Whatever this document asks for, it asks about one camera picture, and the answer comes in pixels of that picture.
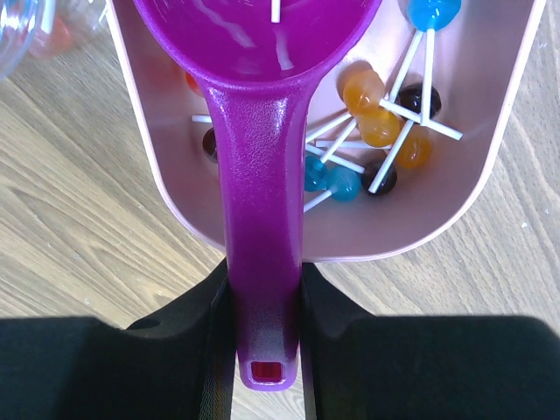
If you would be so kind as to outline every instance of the orange lollipop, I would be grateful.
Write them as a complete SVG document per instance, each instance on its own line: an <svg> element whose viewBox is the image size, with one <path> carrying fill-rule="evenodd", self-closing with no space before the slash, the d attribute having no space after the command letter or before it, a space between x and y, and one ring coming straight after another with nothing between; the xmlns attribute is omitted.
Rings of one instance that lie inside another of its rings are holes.
<svg viewBox="0 0 560 420"><path fill-rule="evenodd" d="M358 129L365 143L372 147L385 147L396 141L401 124L395 114L378 108L358 118Z"/></svg>
<svg viewBox="0 0 560 420"><path fill-rule="evenodd" d="M189 85L189 88L198 96L204 97L202 91L200 90L199 84L196 80L189 74L185 73L186 84Z"/></svg>
<svg viewBox="0 0 560 420"><path fill-rule="evenodd" d="M342 90L342 100L353 116L365 116L379 108L385 85L379 74L368 69L353 75Z"/></svg>
<svg viewBox="0 0 560 420"><path fill-rule="evenodd" d="M404 169L416 169L430 158L432 150L428 131L415 125L396 155L396 163Z"/></svg>

